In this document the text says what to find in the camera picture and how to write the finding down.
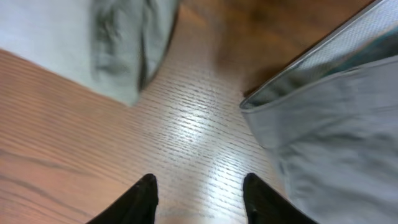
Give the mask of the grey shorts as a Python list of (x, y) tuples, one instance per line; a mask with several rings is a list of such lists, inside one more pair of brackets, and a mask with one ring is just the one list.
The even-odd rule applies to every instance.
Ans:
[(397, 222), (397, 0), (365, 7), (240, 108), (307, 217)]

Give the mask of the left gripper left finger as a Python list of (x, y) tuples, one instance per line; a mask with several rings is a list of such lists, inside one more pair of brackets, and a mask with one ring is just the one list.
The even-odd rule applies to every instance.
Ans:
[(87, 224), (154, 224), (158, 202), (157, 179), (146, 174)]

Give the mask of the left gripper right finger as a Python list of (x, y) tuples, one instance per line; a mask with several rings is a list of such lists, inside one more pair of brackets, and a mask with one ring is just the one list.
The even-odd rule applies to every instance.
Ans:
[(249, 224), (317, 224), (254, 173), (243, 181)]

